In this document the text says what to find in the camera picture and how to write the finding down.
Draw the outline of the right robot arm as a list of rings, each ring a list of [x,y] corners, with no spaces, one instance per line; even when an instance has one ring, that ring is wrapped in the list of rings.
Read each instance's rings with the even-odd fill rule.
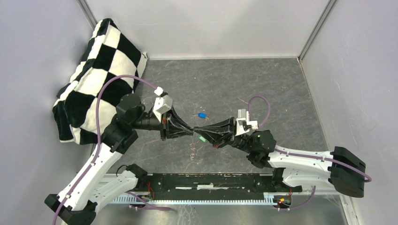
[[[366,164],[344,147],[333,151],[304,151],[277,145],[270,130],[259,130],[258,122],[234,118],[194,127],[216,149],[229,145],[247,153],[255,167],[272,168],[271,186],[276,191],[287,187],[333,188],[356,198],[364,196],[365,183],[371,182]]]

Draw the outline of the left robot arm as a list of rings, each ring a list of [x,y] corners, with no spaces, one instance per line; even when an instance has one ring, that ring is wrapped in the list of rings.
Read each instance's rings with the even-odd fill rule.
[[[124,95],[83,168],[60,193],[45,199],[55,218],[68,225],[89,225],[104,206],[121,194],[146,188],[148,173],[136,164],[127,166],[116,178],[98,187],[112,165],[138,139],[138,130],[159,131],[162,139],[193,134],[193,129],[177,116],[168,95],[156,98],[149,112],[138,95]]]

